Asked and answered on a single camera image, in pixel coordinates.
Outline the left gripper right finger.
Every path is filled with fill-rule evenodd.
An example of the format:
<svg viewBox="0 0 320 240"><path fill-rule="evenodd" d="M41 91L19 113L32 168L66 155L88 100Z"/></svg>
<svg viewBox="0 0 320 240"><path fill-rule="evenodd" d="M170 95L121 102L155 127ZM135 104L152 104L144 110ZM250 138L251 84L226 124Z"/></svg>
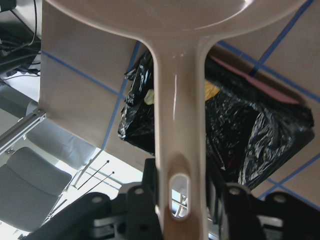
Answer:
<svg viewBox="0 0 320 240"><path fill-rule="evenodd" d="M214 163L206 163L206 205L221 240L261 240L263 230L250 204L250 194L226 183Z"/></svg>

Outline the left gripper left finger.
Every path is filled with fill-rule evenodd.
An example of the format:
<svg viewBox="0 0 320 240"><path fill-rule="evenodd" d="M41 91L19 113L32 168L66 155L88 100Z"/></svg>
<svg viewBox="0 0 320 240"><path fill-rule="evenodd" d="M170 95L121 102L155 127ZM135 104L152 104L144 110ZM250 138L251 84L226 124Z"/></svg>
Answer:
<svg viewBox="0 0 320 240"><path fill-rule="evenodd" d="M140 185L127 192L126 238L128 240L161 240L162 230L156 205L159 201L159 178L154 158L145 160Z"/></svg>

